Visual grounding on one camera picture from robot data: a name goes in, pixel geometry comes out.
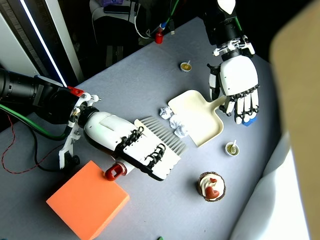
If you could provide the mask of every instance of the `small white cup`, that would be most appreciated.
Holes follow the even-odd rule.
[[[183,68],[182,65],[184,65],[184,64],[187,65],[188,67],[190,66],[190,69],[187,70],[187,69]],[[187,73],[187,72],[190,72],[190,71],[191,71],[192,66],[191,66],[190,63],[188,64],[187,62],[183,62],[183,63],[180,64],[180,69],[181,69],[182,72]]]
[[[235,147],[235,154],[232,154],[231,152],[228,151],[228,147],[229,146],[232,146],[234,143],[233,142],[228,142],[225,147],[224,147],[224,151],[227,155],[231,156],[231,157],[235,157],[235,156],[238,156],[239,153],[240,153],[240,149],[239,149],[239,146],[237,144],[234,145]]]

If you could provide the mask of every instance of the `beige dustpan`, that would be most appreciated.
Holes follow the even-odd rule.
[[[224,123],[215,111],[225,101],[226,97],[221,96],[207,102],[200,92],[189,90],[170,100],[168,105],[183,119],[191,139],[200,147],[223,131]]]

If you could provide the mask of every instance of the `orange block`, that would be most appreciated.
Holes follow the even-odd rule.
[[[46,202],[82,240],[96,238],[129,201],[129,195],[88,162]]]

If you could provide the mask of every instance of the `gray tabletop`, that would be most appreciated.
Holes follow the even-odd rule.
[[[162,44],[152,43],[112,67],[82,83],[79,88],[102,98],[95,107],[133,122],[156,116],[159,108],[187,90],[197,90],[209,101],[209,69],[218,65],[213,57],[204,24],[195,18],[166,35]],[[192,71],[183,73],[179,63],[191,60]],[[260,112],[249,127],[236,125],[233,117],[218,111],[224,130],[217,138],[197,148],[189,137],[183,139],[188,151],[182,155],[165,181],[156,181],[138,169],[120,177],[117,183],[130,195],[130,201],[97,239],[104,240],[226,240],[246,205],[280,138],[278,102],[270,65],[258,56],[252,61],[258,72]],[[30,118],[52,133],[64,126],[54,126],[35,115]],[[33,166],[33,138],[22,124],[14,125],[16,143],[5,156],[6,167],[20,171]],[[41,136],[38,158],[59,143]],[[228,157],[224,145],[237,139],[240,155]],[[0,133],[0,152],[12,140],[10,129]],[[113,160],[86,142],[75,144],[78,169],[93,160],[103,170]],[[48,157],[44,167],[57,167],[57,153]],[[225,180],[226,193],[218,202],[206,202],[196,190],[201,173],[215,171]],[[0,169],[0,239],[58,240],[78,239],[50,209],[46,200],[70,175],[44,172],[36,168],[24,174],[10,174]]]

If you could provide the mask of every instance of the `chocolate cupcake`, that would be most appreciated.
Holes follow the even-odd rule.
[[[197,191],[208,202],[219,201],[225,196],[225,181],[214,171],[204,172],[198,180]]]

